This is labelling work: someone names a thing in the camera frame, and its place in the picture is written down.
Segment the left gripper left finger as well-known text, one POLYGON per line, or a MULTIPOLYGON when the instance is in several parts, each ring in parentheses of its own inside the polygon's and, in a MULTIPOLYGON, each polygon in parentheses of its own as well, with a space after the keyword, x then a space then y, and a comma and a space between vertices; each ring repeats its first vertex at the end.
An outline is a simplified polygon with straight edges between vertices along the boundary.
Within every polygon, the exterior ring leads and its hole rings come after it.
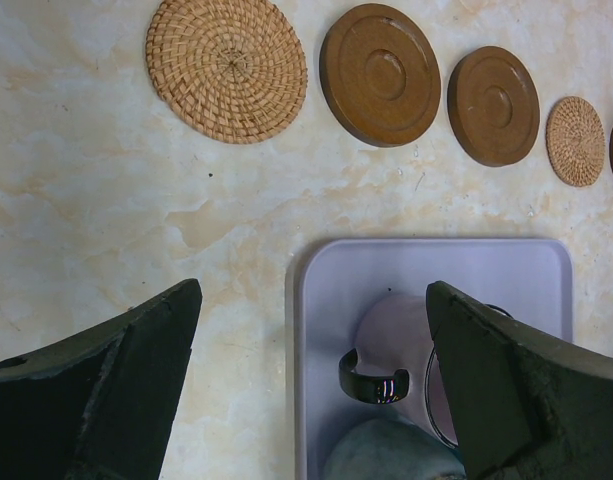
POLYGON ((0 362, 0 479, 156 479, 202 304, 183 280, 0 362))

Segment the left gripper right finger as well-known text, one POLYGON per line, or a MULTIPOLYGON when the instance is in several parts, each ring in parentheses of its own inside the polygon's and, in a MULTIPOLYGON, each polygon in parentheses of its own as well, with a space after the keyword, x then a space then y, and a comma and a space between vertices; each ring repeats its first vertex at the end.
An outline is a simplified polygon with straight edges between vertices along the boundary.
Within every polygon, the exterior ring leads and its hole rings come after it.
POLYGON ((470 479, 613 479, 613 358, 438 281, 426 290, 470 479))

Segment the woven rattan coaster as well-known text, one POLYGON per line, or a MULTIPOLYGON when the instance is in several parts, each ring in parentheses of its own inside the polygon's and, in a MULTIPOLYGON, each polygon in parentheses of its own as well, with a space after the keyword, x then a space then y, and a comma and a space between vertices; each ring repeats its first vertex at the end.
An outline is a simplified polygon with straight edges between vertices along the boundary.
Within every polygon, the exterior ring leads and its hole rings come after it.
POLYGON ((163 1, 146 33, 145 60, 170 109, 228 144, 281 133, 306 97, 301 42, 270 1, 163 1))
POLYGON ((573 187, 593 185, 603 170, 606 140, 592 104, 578 96, 560 99, 547 120, 546 147, 561 181, 573 187))

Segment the dark wooden coaster top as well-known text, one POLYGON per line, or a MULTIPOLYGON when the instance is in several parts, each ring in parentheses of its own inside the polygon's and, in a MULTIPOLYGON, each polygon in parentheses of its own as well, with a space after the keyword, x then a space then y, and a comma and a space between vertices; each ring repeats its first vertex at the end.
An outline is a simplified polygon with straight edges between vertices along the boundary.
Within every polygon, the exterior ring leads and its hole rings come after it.
POLYGON ((484 46, 457 63, 447 108, 457 141, 484 166, 515 164, 536 141, 540 106, 535 84, 520 59, 504 48, 484 46))

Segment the purple glass mug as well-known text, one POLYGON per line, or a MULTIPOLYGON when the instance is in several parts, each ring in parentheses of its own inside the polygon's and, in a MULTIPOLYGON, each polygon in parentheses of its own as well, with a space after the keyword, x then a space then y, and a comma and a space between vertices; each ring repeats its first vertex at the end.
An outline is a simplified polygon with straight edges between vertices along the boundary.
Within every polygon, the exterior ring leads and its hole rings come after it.
POLYGON ((338 376, 347 396, 387 406, 447 447, 458 446, 423 297, 377 302, 360 321, 338 376))

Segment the grey green mug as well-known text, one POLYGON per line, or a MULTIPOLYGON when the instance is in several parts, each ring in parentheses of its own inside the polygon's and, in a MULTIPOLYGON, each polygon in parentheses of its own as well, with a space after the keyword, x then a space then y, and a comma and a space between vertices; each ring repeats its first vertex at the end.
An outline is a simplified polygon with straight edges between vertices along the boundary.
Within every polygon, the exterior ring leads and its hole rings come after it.
POLYGON ((391 419, 368 420, 333 448, 324 479, 464 479, 452 450, 414 425, 391 419))

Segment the lavender plastic tray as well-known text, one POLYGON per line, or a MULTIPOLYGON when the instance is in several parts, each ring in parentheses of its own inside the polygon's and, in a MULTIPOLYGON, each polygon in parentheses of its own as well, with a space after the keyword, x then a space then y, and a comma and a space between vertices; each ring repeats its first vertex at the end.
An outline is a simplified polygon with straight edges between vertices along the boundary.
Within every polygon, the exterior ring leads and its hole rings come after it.
POLYGON ((422 296, 445 281, 538 330, 571 342, 573 263, 540 238, 348 238, 301 259, 288 306, 295 332, 295 476, 318 479, 337 441, 389 413, 342 392, 338 363, 363 315, 390 294, 422 296))

